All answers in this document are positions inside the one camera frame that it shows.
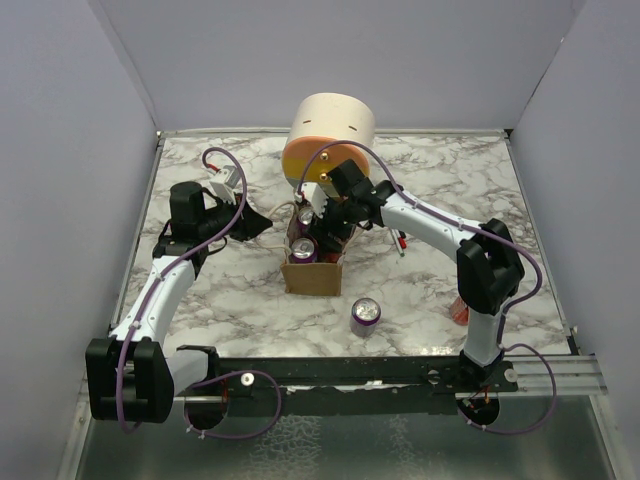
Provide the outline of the purple Fanta can back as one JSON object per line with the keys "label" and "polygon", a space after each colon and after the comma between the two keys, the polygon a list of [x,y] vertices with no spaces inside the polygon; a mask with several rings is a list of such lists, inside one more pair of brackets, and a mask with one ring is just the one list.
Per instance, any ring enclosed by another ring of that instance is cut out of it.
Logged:
{"label": "purple Fanta can back", "polygon": [[295,217],[294,239],[308,238],[312,239],[309,229],[314,221],[314,211],[311,207],[302,207],[299,209]]}

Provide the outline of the purple Fanta can front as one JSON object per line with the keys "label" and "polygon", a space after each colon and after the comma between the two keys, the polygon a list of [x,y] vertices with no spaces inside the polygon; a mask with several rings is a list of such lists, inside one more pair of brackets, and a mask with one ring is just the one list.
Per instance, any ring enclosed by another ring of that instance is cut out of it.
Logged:
{"label": "purple Fanta can front", "polygon": [[358,337],[370,336],[381,318],[381,307],[372,298],[360,298],[351,308],[350,329]]}

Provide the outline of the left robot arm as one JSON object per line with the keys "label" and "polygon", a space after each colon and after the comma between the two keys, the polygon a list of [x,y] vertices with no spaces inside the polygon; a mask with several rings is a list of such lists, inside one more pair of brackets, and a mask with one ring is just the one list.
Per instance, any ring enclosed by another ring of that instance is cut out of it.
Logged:
{"label": "left robot arm", "polygon": [[178,306],[213,256],[210,244],[244,242],[269,229],[271,220],[254,211],[246,190],[223,183],[209,188],[194,181],[170,189],[170,218],[152,251],[149,276],[119,325],[85,351],[91,414],[120,422],[126,431],[141,423],[162,423],[175,395],[192,387],[206,395],[220,385],[221,371],[208,347],[163,350]]}

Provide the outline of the purple fanta can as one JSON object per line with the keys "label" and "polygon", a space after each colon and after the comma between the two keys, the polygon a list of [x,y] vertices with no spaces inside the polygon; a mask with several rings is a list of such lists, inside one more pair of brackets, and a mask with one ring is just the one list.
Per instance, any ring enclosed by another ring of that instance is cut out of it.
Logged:
{"label": "purple fanta can", "polygon": [[351,308],[350,329],[358,337],[370,336],[381,318],[381,307],[372,298],[360,298]]}
{"label": "purple fanta can", "polygon": [[314,211],[311,207],[302,207],[299,209],[295,217],[294,239],[308,238],[312,239],[309,229],[314,221]]}
{"label": "purple fanta can", "polygon": [[310,237],[299,237],[291,243],[290,261],[294,264],[314,263],[318,258],[318,246]]}

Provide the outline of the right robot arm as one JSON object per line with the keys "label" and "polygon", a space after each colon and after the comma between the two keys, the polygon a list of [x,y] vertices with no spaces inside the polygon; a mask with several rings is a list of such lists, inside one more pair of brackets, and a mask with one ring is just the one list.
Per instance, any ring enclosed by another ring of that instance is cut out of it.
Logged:
{"label": "right robot arm", "polygon": [[459,378],[469,390],[486,388],[504,357],[502,308],[524,277],[506,225],[496,219],[469,223],[428,206],[391,179],[373,184],[353,160],[331,170],[329,178],[340,201],[330,199],[314,182],[300,183],[297,193],[330,228],[366,222],[395,229],[455,263],[458,295],[469,309]]}

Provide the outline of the red cola can back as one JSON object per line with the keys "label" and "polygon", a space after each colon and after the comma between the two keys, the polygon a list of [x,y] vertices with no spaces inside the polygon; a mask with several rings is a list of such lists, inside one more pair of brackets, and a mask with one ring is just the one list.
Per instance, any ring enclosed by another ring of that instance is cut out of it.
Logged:
{"label": "red cola can back", "polygon": [[342,264],[344,261],[344,254],[333,253],[333,252],[323,253],[318,257],[318,261],[320,263],[327,263],[327,264]]}

